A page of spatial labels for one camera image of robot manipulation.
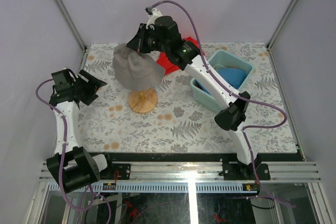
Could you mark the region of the grey bucket hat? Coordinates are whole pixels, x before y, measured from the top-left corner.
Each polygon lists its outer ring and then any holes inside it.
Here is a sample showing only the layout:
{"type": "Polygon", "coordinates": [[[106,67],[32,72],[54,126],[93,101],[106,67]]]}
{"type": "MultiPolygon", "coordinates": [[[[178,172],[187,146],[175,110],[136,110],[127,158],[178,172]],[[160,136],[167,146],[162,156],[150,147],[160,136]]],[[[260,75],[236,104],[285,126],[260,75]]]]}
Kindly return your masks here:
{"type": "Polygon", "coordinates": [[[116,80],[131,91],[147,90],[161,83],[165,69],[147,55],[119,44],[113,51],[112,65],[116,80]]]}

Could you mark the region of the red cloth hat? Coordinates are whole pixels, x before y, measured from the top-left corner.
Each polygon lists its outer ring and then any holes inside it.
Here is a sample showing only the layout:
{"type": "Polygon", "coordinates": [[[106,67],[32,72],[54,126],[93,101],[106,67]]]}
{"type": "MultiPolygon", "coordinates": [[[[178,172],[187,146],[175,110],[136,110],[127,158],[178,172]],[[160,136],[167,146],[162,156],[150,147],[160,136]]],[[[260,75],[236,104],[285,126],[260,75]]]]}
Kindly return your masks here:
{"type": "MultiPolygon", "coordinates": [[[[186,41],[191,41],[194,45],[196,45],[197,47],[199,47],[198,41],[197,41],[196,39],[192,38],[192,37],[186,37],[186,38],[184,38],[184,40],[186,40],[186,41]]],[[[156,61],[156,63],[157,63],[158,65],[160,65],[161,67],[164,68],[164,70],[165,70],[165,74],[164,74],[164,75],[165,75],[165,76],[167,76],[168,74],[170,74],[170,73],[172,73],[172,72],[175,72],[175,71],[178,71],[178,70],[179,70],[179,67],[176,66],[176,65],[173,65],[173,64],[169,61],[169,59],[168,59],[168,57],[166,56],[166,54],[163,53],[163,52],[161,52],[161,53],[159,54],[159,58],[158,58],[158,60],[156,61]]]]}

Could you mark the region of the wooden hat stand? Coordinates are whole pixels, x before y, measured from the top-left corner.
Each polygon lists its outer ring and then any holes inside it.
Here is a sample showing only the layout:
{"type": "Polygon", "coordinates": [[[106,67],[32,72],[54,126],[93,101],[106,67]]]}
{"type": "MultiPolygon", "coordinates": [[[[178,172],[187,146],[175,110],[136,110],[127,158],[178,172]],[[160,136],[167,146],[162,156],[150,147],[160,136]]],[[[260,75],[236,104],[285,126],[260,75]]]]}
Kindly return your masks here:
{"type": "Polygon", "coordinates": [[[130,109],[138,114],[147,114],[153,111],[158,103],[157,92],[153,88],[142,91],[132,91],[128,97],[130,109]]]}

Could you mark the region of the teal plastic bin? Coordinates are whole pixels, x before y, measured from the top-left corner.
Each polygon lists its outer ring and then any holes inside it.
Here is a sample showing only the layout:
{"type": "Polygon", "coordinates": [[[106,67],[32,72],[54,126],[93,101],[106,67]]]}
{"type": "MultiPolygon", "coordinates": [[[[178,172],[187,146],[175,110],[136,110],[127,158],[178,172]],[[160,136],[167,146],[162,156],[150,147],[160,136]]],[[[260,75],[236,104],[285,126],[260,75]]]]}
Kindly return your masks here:
{"type": "MultiPolygon", "coordinates": [[[[246,60],[230,54],[222,49],[217,50],[209,59],[209,64],[215,69],[215,71],[223,68],[237,68],[241,69],[246,73],[246,79],[242,83],[239,92],[243,92],[244,85],[250,80],[254,73],[254,66],[248,63],[246,60]]],[[[190,81],[190,86],[192,89],[192,94],[194,100],[206,106],[211,111],[218,113],[221,111],[220,106],[217,101],[211,96],[211,94],[196,80],[192,79],[190,81]]]]}

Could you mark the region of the blue bucket hat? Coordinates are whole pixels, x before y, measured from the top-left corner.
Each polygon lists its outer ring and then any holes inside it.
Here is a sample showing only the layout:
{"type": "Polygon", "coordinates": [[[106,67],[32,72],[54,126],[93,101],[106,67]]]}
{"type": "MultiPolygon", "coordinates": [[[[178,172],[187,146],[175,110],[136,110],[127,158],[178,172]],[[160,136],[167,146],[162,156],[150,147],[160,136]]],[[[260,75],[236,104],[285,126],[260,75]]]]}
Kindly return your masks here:
{"type": "Polygon", "coordinates": [[[218,74],[232,87],[239,89],[246,79],[246,73],[237,68],[223,68],[217,70],[218,74]]]}

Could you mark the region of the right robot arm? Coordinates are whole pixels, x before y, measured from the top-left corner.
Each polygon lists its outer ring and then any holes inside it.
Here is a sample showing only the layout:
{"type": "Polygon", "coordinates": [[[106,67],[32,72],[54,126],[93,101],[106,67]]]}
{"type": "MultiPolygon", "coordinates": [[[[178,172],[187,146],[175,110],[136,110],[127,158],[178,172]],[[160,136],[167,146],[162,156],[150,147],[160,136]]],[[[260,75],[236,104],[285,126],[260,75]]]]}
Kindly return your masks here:
{"type": "Polygon", "coordinates": [[[220,107],[214,117],[216,124],[226,131],[235,144],[237,164],[223,164],[223,175],[228,180],[269,180],[268,166],[245,139],[243,127],[250,95],[220,81],[220,75],[204,58],[199,48],[182,39],[177,23],[170,16],[161,16],[148,24],[141,23],[127,47],[138,53],[159,51],[185,71],[212,95],[220,107]]]}

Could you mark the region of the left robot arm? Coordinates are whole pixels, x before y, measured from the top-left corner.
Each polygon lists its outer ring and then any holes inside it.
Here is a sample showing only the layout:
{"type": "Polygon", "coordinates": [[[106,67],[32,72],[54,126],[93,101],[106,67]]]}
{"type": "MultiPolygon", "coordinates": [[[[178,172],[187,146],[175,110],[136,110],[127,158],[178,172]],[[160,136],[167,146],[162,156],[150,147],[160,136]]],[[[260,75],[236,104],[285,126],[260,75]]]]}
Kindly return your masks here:
{"type": "Polygon", "coordinates": [[[85,70],[78,74],[70,69],[52,73],[53,93],[47,103],[57,124],[54,155],[47,159],[47,168],[59,187],[70,193],[114,175],[115,166],[105,153],[95,156],[83,147],[79,134],[80,104],[90,105],[98,98],[97,91],[106,82],[85,70]]]}

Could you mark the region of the floral table mat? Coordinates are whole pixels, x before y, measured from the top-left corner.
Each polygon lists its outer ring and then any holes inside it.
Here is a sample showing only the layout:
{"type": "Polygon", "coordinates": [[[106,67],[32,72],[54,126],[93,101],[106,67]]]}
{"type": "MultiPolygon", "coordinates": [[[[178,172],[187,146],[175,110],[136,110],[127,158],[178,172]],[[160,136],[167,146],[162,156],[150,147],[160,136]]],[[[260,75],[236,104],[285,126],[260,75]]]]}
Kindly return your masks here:
{"type": "MultiPolygon", "coordinates": [[[[194,100],[191,76],[176,71],[155,87],[156,108],[148,114],[134,113],[128,90],[120,86],[112,69],[115,44],[90,46],[84,69],[106,82],[90,106],[81,105],[79,133],[90,152],[233,153],[229,135],[214,121],[215,113],[194,100]]],[[[222,49],[254,66],[244,86],[253,100],[246,112],[249,141],[260,153],[294,153],[296,140],[289,124],[278,127],[283,115],[269,107],[283,103],[266,47],[261,42],[207,43],[206,57],[222,49]]]]}

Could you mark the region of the left corner aluminium post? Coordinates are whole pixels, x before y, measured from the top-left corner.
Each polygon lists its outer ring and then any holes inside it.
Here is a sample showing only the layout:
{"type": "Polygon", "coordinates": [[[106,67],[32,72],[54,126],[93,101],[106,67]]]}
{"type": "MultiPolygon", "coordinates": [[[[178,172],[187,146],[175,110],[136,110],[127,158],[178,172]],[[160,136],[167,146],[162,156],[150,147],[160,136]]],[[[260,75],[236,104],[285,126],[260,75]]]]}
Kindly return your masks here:
{"type": "Polygon", "coordinates": [[[73,35],[76,43],[78,44],[81,51],[86,51],[87,45],[84,42],[82,36],[80,35],[74,21],[72,20],[63,0],[54,0],[58,10],[61,13],[61,16],[63,17],[66,25],[68,26],[71,34],[73,35]]]}

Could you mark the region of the corner aluminium post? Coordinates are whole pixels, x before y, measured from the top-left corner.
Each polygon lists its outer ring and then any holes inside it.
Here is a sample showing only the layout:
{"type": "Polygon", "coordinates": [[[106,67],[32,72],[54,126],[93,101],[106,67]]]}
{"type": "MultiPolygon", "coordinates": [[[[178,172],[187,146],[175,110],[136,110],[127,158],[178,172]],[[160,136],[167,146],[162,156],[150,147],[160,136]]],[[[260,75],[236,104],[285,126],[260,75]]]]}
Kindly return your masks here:
{"type": "Polygon", "coordinates": [[[72,20],[63,0],[54,0],[58,10],[61,13],[61,16],[63,17],[66,25],[68,26],[71,34],[73,35],[76,43],[78,44],[81,51],[86,51],[87,45],[84,42],[82,36],[80,35],[74,21],[72,20]]]}
{"type": "Polygon", "coordinates": [[[282,15],[280,22],[278,23],[275,31],[273,32],[271,38],[269,39],[269,41],[266,43],[266,48],[269,51],[273,45],[275,44],[277,38],[279,37],[281,31],[283,30],[285,24],[287,23],[287,20],[289,19],[291,13],[293,12],[295,6],[297,5],[297,3],[299,2],[299,0],[290,0],[284,14],[282,15]]]}

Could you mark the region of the right corner aluminium post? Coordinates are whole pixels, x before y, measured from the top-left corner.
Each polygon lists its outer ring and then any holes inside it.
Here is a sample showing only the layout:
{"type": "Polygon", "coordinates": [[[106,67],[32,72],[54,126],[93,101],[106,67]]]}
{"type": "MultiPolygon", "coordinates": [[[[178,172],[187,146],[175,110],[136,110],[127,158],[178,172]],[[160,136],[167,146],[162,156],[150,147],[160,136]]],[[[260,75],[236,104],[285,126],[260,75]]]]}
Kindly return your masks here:
{"type": "Polygon", "coordinates": [[[266,48],[269,51],[273,45],[275,44],[277,38],[279,37],[281,31],[283,30],[285,24],[287,23],[287,20],[289,19],[291,13],[293,12],[295,6],[297,5],[297,3],[299,2],[299,0],[290,0],[284,14],[282,15],[280,22],[278,23],[275,31],[273,32],[271,38],[269,39],[269,41],[266,43],[266,48]]]}

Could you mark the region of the aluminium rail frame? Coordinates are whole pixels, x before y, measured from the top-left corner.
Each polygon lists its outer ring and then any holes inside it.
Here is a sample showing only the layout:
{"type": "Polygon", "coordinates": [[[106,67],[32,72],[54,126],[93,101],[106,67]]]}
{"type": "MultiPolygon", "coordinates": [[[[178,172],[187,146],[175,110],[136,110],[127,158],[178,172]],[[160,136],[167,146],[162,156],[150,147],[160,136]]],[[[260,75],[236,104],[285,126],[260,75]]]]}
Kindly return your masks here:
{"type": "Polygon", "coordinates": [[[112,153],[114,172],[62,201],[46,166],[27,223],[335,223],[315,162],[260,154],[112,153]]]}

